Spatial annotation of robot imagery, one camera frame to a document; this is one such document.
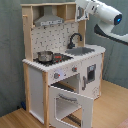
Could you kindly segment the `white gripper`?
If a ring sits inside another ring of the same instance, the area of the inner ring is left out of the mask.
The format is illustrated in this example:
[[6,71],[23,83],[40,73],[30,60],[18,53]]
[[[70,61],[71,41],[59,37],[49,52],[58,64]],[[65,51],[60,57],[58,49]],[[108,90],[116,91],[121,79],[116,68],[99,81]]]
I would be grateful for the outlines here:
[[75,3],[84,9],[86,12],[90,12],[92,8],[91,0],[75,0]]

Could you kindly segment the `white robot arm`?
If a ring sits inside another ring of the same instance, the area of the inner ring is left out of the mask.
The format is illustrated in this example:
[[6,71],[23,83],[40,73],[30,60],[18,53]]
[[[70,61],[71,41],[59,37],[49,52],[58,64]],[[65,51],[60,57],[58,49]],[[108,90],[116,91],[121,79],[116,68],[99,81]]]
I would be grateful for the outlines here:
[[128,45],[128,34],[123,36],[112,33],[112,29],[122,20],[122,13],[112,6],[99,0],[76,0],[76,5],[85,12],[100,19],[95,25],[94,32],[102,37]]

